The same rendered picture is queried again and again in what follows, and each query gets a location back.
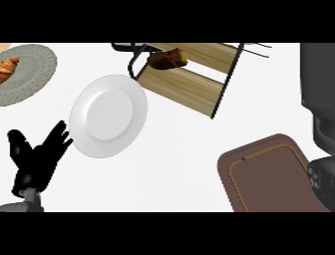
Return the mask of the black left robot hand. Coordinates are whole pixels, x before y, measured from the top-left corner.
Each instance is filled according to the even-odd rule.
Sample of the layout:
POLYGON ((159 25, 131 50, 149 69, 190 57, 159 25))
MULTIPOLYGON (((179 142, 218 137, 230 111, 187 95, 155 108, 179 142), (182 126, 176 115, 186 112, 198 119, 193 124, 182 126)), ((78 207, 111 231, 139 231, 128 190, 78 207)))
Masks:
POLYGON ((17 197, 23 197, 28 188, 43 192, 48 186, 59 160, 74 142, 66 127, 66 123, 59 121, 44 142, 35 147, 17 129, 7 132, 10 157, 17 166, 11 193, 17 197))

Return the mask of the wooden tiered shelf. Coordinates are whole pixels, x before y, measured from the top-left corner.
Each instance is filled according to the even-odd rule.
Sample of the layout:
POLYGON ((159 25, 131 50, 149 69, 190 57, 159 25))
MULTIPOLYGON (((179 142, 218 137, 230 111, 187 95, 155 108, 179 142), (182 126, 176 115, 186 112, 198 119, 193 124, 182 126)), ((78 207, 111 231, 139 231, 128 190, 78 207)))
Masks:
POLYGON ((247 46, 250 46, 250 43, 239 43, 236 47, 224 43, 112 44, 116 51, 134 53, 128 63, 128 73, 142 87, 207 115, 211 119, 216 116, 241 53, 247 52, 266 58, 266 55, 250 51, 247 46), (134 62, 142 53, 161 53, 174 49, 182 50, 189 61, 223 72, 226 74, 224 81, 218 82, 184 68, 158 71, 149 64, 145 64, 139 73, 134 72, 134 62))

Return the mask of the brown sweet potato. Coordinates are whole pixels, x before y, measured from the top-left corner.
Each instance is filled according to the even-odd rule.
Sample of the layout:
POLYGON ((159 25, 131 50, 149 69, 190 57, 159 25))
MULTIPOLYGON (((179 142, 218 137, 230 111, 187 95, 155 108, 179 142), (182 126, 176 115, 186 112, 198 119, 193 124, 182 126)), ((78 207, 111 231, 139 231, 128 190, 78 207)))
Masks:
POLYGON ((164 52, 155 52, 148 58, 150 67, 156 70, 180 68, 187 64, 182 49, 173 49, 164 52))

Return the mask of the brown tray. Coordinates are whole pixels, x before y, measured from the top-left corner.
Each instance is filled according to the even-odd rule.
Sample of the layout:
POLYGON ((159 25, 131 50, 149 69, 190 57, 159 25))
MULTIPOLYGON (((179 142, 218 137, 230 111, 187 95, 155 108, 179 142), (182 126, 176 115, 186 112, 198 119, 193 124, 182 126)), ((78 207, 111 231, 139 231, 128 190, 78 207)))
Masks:
POLYGON ((275 134, 227 151, 217 172, 235 212, 328 212, 307 177, 294 139, 275 134))

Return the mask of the white round plate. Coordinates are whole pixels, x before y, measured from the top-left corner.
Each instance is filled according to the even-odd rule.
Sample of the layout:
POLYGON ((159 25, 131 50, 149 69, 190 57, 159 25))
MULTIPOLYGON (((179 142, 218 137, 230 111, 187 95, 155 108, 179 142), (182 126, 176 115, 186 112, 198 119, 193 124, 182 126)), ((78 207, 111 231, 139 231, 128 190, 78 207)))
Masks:
POLYGON ((148 118, 148 97, 139 82, 124 75, 96 79, 72 106, 69 133, 88 157, 116 155, 134 142, 148 118))

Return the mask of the grey round placemat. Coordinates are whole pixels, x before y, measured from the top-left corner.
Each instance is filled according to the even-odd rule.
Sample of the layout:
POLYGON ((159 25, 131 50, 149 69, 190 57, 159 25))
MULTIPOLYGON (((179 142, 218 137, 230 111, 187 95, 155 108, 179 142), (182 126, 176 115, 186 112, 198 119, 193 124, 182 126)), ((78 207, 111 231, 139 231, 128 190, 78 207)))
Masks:
POLYGON ((53 50, 40 44, 26 44, 0 53, 0 62, 19 58, 14 74, 0 85, 0 107, 7 107, 32 97, 47 85, 57 67, 53 50))

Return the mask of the orange croissant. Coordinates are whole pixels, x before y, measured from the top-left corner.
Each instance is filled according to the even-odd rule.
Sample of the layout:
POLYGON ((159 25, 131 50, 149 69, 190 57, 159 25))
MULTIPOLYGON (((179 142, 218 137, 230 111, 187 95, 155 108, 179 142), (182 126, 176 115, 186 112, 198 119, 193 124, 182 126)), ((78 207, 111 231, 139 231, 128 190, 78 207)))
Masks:
POLYGON ((0 85, 9 80, 16 72, 19 58, 13 57, 0 62, 0 85))

